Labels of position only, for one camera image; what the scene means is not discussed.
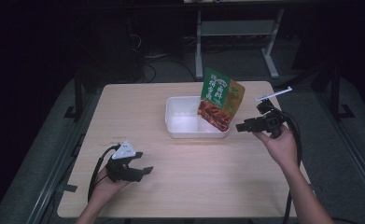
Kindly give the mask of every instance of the green package label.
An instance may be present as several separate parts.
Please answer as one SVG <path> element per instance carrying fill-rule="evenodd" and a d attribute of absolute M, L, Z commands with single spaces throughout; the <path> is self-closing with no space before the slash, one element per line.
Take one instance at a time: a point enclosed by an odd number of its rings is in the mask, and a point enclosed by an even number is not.
<path fill-rule="evenodd" d="M 211 68 L 205 68 L 198 114 L 221 131 L 226 131 L 243 101 L 245 90 L 231 78 Z"/>

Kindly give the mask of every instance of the table top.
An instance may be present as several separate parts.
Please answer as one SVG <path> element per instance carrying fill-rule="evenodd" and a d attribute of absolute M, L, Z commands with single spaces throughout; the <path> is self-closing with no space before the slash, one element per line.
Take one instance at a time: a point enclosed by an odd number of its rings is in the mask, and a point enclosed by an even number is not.
<path fill-rule="evenodd" d="M 252 133 L 235 128 L 259 117 L 254 99 L 274 91 L 264 81 L 239 83 L 246 88 L 244 100 L 228 134 L 219 139 L 174 139 L 167 131 L 167 99 L 199 96 L 202 82 L 106 86 L 68 181 L 77 190 L 64 192 L 59 216 L 80 215 L 98 158 L 129 140 L 144 153 L 130 167 L 154 169 L 123 189 L 100 217 L 282 217 L 288 183 L 281 169 Z M 279 107 L 275 98 L 272 102 Z M 303 166 L 302 172 L 308 180 Z M 296 216 L 293 207 L 290 215 Z"/>

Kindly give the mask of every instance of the metal frame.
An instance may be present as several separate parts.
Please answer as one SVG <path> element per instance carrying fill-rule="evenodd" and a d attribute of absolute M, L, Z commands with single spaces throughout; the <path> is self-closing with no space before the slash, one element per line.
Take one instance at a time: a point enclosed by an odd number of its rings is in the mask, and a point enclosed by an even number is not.
<path fill-rule="evenodd" d="M 203 57 L 202 36 L 214 35 L 269 35 L 270 41 L 266 48 L 261 50 L 264 61 L 272 78 L 278 78 L 278 72 L 271 57 L 274 42 L 278 33 L 284 9 L 278 9 L 275 20 L 267 21 L 202 21 L 202 11 L 197 13 L 197 38 L 196 38 L 196 78 L 202 79 Z"/>

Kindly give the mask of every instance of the black wire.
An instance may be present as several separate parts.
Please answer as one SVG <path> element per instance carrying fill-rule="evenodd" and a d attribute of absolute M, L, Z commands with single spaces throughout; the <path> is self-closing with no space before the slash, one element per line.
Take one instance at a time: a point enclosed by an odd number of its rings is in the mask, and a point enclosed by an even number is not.
<path fill-rule="evenodd" d="M 103 179 L 105 179 L 107 177 L 107 175 L 105 175 L 104 177 L 102 177 L 101 179 L 99 179 L 96 183 L 95 183 L 95 186 L 98 185 L 98 183 L 100 183 Z"/>
<path fill-rule="evenodd" d="M 153 81 L 153 79 L 155 79 L 155 77 L 157 75 L 156 69 L 152 65 L 149 65 L 147 63 L 144 63 L 144 65 L 147 66 L 147 67 L 149 67 L 149 68 L 151 68 L 153 70 L 154 75 L 153 75 L 153 77 L 150 80 L 147 81 L 147 77 L 145 76 L 145 72 L 144 72 L 142 82 L 150 83 L 150 82 Z"/>
<path fill-rule="evenodd" d="M 156 61 L 156 62 L 150 62 L 150 63 L 178 63 L 178 64 L 184 66 L 188 70 L 188 72 L 190 73 L 190 75 L 194 81 L 197 81 L 195 75 L 191 72 L 191 70 L 184 63 L 174 61 L 174 60 L 162 60 L 162 61 Z"/>
<path fill-rule="evenodd" d="M 115 150 L 118 150 L 118 148 L 120 147 L 120 144 L 118 144 L 117 146 L 114 146 L 114 147 L 110 147 L 109 149 L 107 149 L 105 152 L 104 152 L 104 154 L 103 154 L 103 156 L 102 157 L 100 157 L 99 159 L 98 159 L 98 162 L 97 162 L 97 164 L 95 165 L 95 168 L 94 168 L 94 171 L 92 172 L 92 176 L 91 176 L 91 181 L 90 181 L 90 185 L 89 185 L 89 193 L 88 193 L 88 195 L 87 195 L 87 201 L 89 201 L 90 200 L 90 198 L 91 198 L 91 195 L 92 195 L 92 191 L 94 190 L 94 188 L 95 188 L 95 185 L 96 185 L 96 183 L 95 183 L 95 179 L 96 179 L 96 177 L 97 177 L 97 175 L 98 175 L 98 172 L 100 171 L 100 167 L 101 167 L 101 164 L 103 163 L 103 160 L 104 160 L 104 157 L 106 156 L 106 154 L 110 151 L 110 150 L 112 150 L 112 149 L 115 149 Z"/>
<path fill-rule="evenodd" d="M 350 220 L 347 220 L 347 219 L 344 219 L 344 218 L 339 218 L 339 217 L 333 217 L 332 219 L 335 220 L 335 221 L 342 221 L 342 222 L 347 222 L 347 223 L 351 223 L 351 224 L 358 224 L 357 222 L 350 221 Z"/>

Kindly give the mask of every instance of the clear plastic container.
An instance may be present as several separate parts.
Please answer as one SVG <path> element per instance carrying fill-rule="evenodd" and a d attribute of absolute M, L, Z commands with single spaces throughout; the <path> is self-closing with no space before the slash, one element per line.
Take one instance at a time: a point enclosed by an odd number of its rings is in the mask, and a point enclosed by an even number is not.
<path fill-rule="evenodd" d="M 165 123 L 173 138 L 223 138 L 221 132 L 197 115 L 200 96 L 177 96 L 167 100 Z"/>

